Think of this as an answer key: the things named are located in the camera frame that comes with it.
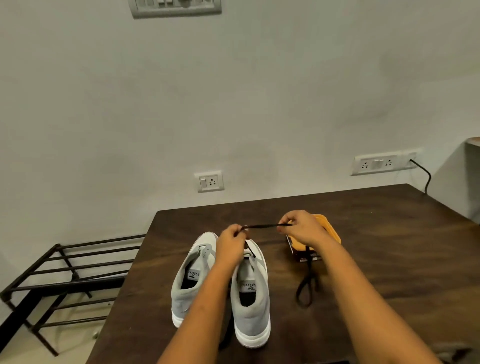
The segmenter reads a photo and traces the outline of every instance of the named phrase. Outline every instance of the shoe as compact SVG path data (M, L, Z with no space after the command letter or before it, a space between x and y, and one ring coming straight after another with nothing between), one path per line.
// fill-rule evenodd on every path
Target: shoe
M233 272L230 300L238 341L247 348L259 348L270 336L268 272L258 245L253 240L246 243L252 251L245 249Z
M172 286L172 321L179 328L193 299L215 263L216 241L213 232L204 232L183 261Z

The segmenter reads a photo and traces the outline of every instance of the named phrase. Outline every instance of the forearm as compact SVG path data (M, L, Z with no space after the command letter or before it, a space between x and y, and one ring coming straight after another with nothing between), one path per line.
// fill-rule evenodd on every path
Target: forearm
M317 249L325 261L340 312L362 364L438 363L341 245L332 239L319 243Z
M228 268L213 265L158 364L215 362L231 276Z

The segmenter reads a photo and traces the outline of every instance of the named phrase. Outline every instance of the white wall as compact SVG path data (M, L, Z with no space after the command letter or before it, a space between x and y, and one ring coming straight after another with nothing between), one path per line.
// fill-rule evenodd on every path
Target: white wall
M223 8L133 20L126 0L0 3L9 275L54 243L145 232L157 210L422 188L418 170L350 177L353 157L423 147L435 174L480 135L477 0ZM225 191L198 194L192 174L216 169ZM455 175L461 188L434 176L432 194L468 216L463 165Z

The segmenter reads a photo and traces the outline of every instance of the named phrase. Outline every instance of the orange lid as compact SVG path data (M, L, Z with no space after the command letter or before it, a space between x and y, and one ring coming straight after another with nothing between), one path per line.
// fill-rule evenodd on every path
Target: orange lid
M314 214L313 216L315 216L315 218L317 219L317 221L320 223L320 225L323 226L323 228L328 232L328 235L330 235L332 238L334 238L339 244L342 243L342 240L340 239L340 237L338 236L338 234L336 233L336 231L334 230L334 228L332 227L332 225L330 225L330 223L328 222L327 218L323 215L320 215L320 214ZM292 242L292 248L295 249L296 251L304 251L306 250L306 247L305 245L303 245L302 243L300 243L297 239L295 239L293 236L288 236L288 238L290 239L290 241Z

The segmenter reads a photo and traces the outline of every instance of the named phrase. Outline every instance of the person's right arm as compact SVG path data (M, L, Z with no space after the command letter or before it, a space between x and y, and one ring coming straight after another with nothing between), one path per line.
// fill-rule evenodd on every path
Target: person's right arm
M290 211L279 224L290 220L293 226L279 226L278 231L295 237L322 256L355 354L362 364L440 363L313 215L306 211Z

